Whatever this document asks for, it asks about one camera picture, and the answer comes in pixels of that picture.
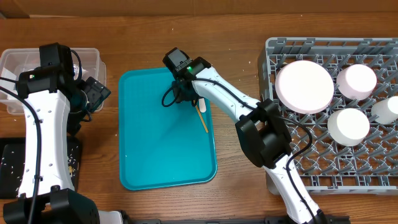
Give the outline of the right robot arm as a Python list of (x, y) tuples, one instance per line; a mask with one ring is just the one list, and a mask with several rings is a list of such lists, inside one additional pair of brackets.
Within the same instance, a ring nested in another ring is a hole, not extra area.
[(170, 91), (174, 103), (196, 105), (206, 98), (223, 110), (235, 123), (241, 149), (273, 181), (285, 203), (290, 223), (327, 223), (326, 215), (306, 190), (290, 147), (292, 137), (278, 106), (270, 99), (259, 101), (228, 83), (201, 57), (191, 59), (174, 48), (165, 54), (164, 65), (174, 80)]

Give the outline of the large pink plate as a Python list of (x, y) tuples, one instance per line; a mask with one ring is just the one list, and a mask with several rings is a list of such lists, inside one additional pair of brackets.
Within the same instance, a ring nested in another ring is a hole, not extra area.
[(329, 106), (334, 94), (331, 75), (319, 64), (294, 61), (277, 73), (275, 90), (288, 109), (301, 114), (315, 114)]

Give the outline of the pink bowl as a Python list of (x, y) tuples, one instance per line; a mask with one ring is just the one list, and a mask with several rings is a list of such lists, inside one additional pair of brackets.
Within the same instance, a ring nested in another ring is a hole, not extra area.
[(355, 64), (342, 70), (336, 83), (342, 95), (351, 100), (364, 100), (372, 92), (377, 83), (374, 71), (366, 65)]

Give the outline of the wooden chopstick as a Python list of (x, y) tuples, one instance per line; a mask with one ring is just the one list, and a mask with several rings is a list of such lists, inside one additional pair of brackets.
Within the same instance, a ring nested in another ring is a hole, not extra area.
[(203, 128), (204, 128), (205, 132), (209, 133), (208, 132), (208, 128), (207, 128), (206, 123), (205, 123), (205, 120), (203, 119), (203, 116), (201, 115), (201, 112), (200, 112), (200, 109), (199, 109), (198, 105), (195, 105), (195, 108), (196, 108), (196, 111), (198, 113), (198, 116), (200, 118), (200, 121), (201, 121), (201, 123), (203, 125)]

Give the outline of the white plastic fork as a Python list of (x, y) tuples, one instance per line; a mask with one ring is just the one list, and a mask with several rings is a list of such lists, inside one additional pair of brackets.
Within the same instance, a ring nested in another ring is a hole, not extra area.
[(205, 113), (206, 112), (206, 102), (204, 98), (200, 98), (198, 100), (198, 107), (201, 113)]

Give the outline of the pale green cup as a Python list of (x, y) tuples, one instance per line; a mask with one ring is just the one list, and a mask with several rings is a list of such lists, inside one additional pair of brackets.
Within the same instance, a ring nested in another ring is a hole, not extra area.
[(398, 96), (392, 96), (377, 102), (371, 108), (371, 115), (377, 116), (376, 122), (380, 124), (390, 124), (397, 119)]

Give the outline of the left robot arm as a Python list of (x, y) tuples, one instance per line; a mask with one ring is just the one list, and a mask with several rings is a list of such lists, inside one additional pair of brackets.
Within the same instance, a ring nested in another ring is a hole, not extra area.
[(111, 94), (93, 77), (75, 73), (78, 54), (58, 43), (39, 48), (40, 66), (22, 72), (16, 91), (1, 91), (23, 105), (25, 164), (15, 202), (3, 206), (6, 223), (129, 223), (126, 212), (98, 210), (91, 199), (77, 193), (68, 168), (67, 136)]

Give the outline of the white bowl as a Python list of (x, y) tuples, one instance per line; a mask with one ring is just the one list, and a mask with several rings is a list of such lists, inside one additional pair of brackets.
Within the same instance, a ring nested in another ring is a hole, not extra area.
[(338, 110), (328, 118), (327, 128), (332, 139), (344, 146), (356, 146), (368, 135), (370, 123), (360, 110)]

